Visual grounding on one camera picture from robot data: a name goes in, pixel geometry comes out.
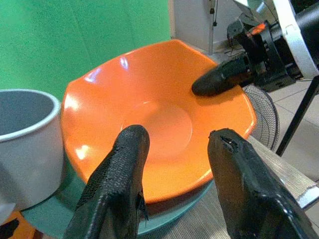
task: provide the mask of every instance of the black pole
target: black pole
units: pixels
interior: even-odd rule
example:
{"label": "black pole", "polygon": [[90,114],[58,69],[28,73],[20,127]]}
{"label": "black pole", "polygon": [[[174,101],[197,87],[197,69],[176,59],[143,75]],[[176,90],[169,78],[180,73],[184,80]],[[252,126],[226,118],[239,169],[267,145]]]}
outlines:
{"label": "black pole", "polygon": [[287,148],[290,140],[292,139],[292,137],[294,136],[301,120],[303,119],[305,113],[307,112],[308,107],[310,106],[311,102],[313,101],[317,91],[319,89],[319,76],[314,77],[314,79],[312,80],[303,100],[301,101],[297,112],[293,118],[293,120],[291,121],[285,136],[283,138],[283,140],[281,141],[276,154],[278,154],[279,156],[282,156],[285,152],[285,149]]}

